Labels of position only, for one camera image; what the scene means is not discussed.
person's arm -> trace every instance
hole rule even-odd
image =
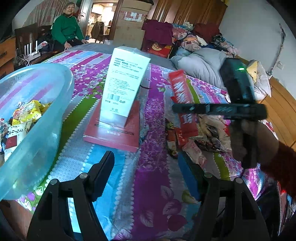
[[[75,32],[75,35],[76,37],[79,39],[79,40],[83,40],[84,39],[84,36],[82,34],[82,31],[81,31],[81,28],[79,27],[78,25],[78,22],[76,20],[76,32]]]
[[[261,164],[261,170],[278,180],[293,199],[296,198],[296,152],[279,142],[279,150],[269,162]]]
[[[281,187],[296,198],[296,152],[279,142],[267,126],[260,122],[243,120],[241,129],[230,126],[230,139],[233,157],[242,161],[246,155],[243,147],[243,133],[257,139],[259,157],[257,162],[268,176],[279,181]]]
[[[54,39],[59,41],[62,45],[65,45],[65,43],[67,42],[67,39],[62,33],[62,24],[63,24],[62,18],[58,17],[52,26],[52,36],[54,37]]]

clear plastic basin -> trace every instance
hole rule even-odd
[[[72,72],[61,64],[28,66],[0,80],[0,118],[6,121],[19,102],[52,102],[0,168],[0,200],[27,195],[49,171],[59,145],[62,116],[73,90]]]

electrical outlet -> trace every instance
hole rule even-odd
[[[284,64],[282,64],[281,61],[279,61],[276,65],[280,70],[282,70],[284,68]]]

floor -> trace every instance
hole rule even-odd
[[[95,42],[95,39],[89,39],[87,40],[89,43],[94,43]]]
[[[33,214],[16,201],[1,201],[0,209],[15,233],[25,239]]]

barcode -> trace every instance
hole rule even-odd
[[[108,97],[107,97],[107,99],[115,100],[115,101],[119,101],[119,98],[120,98],[120,96],[113,95],[113,94],[108,94]]]

